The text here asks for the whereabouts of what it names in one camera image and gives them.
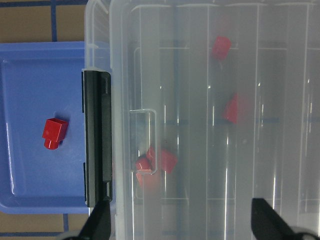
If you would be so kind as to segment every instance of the black latch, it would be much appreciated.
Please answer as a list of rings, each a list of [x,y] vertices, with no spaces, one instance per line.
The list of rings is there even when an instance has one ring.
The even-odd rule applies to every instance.
[[[294,232],[263,198],[253,198],[251,229],[257,240],[320,240],[310,231]]]
[[[82,74],[85,114],[85,199],[89,208],[112,200],[111,76],[103,71]]]
[[[64,240],[108,240],[111,235],[109,201],[99,201],[78,236]]]

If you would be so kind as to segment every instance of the blue plastic bin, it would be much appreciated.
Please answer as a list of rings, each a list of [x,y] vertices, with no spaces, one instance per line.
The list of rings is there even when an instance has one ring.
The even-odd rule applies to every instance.
[[[81,70],[83,42],[0,44],[0,211],[87,213]],[[56,150],[46,119],[69,122]]]

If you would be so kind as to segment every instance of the red block in container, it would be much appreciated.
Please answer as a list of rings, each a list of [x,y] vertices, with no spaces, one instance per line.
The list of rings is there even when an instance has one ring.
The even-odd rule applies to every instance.
[[[44,146],[50,150],[57,149],[59,143],[65,139],[67,128],[67,121],[58,118],[47,119],[42,134],[45,139]]]
[[[156,168],[156,152],[152,146],[149,147],[149,150],[146,152],[146,158],[150,160],[152,169]]]
[[[161,168],[167,173],[171,173],[177,164],[177,157],[166,149],[161,150]]]
[[[235,94],[233,98],[226,104],[222,117],[234,124],[238,119],[238,94]]]
[[[135,168],[138,170],[151,170],[151,165],[149,160],[146,157],[141,157],[135,162]],[[142,174],[136,173],[135,176],[139,182],[140,187],[142,187],[142,184],[143,184]]]
[[[231,41],[225,36],[217,36],[212,48],[213,56],[218,60],[224,60],[231,47]]]
[[[146,153],[146,157],[150,160],[151,166],[156,166],[156,153],[151,146]],[[171,173],[178,162],[177,157],[166,149],[161,149],[161,169],[167,173]]]
[[[138,170],[151,170],[151,165],[146,157],[141,157],[135,162],[135,167]]]

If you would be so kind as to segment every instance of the red plastic block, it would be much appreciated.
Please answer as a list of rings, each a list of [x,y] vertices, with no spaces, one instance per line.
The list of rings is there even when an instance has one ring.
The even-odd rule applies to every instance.
[[[146,157],[141,157],[135,162],[135,167],[138,170],[151,170],[151,165]]]
[[[149,150],[146,152],[146,158],[150,160],[152,169],[156,168],[156,152],[154,148],[151,146],[149,147]]]
[[[156,153],[154,148],[151,146],[146,153],[146,157],[150,160],[151,166],[155,168],[156,166]],[[178,162],[177,157],[169,152],[166,149],[161,149],[161,169],[163,171],[166,171],[167,173],[171,173],[174,167],[176,166]]]
[[[42,137],[45,139],[44,146],[47,149],[57,149],[59,143],[65,139],[68,122],[58,118],[47,119],[45,122]]]
[[[238,94],[235,94],[233,98],[226,104],[222,117],[234,124],[237,123],[238,118]]]
[[[168,150],[161,150],[161,168],[167,173],[171,173],[178,162],[177,157]]]
[[[217,36],[212,48],[213,56],[218,60],[224,60],[231,47],[231,41],[225,36]]]
[[[149,160],[146,158],[146,157],[141,157],[139,158],[136,162],[135,162],[135,167],[136,169],[138,170],[151,170],[151,165],[150,165],[150,162]],[[142,187],[142,174],[141,173],[136,173],[135,174],[136,176],[136,179],[138,180],[139,182],[139,185]]]
[[[138,183],[139,183],[140,187],[142,187],[142,183],[143,183],[142,174],[141,173],[136,173],[135,176],[136,176],[136,179],[138,180]]]

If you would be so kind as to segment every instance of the brown floor tile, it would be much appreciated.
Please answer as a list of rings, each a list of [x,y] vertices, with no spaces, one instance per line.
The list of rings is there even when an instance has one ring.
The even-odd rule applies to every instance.
[[[68,221],[69,221],[69,230],[81,230],[84,226],[85,222],[88,219],[88,214],[69,214]]]
[[[84,41],[85,7],[85,5],[56,7],[56,31],[58,41]]]
[[[0,223],[0,233],[64,231],[62,214],[5,214],[0,212]]]
[[[0,43],[51,42],[49,6],[0,8]]]

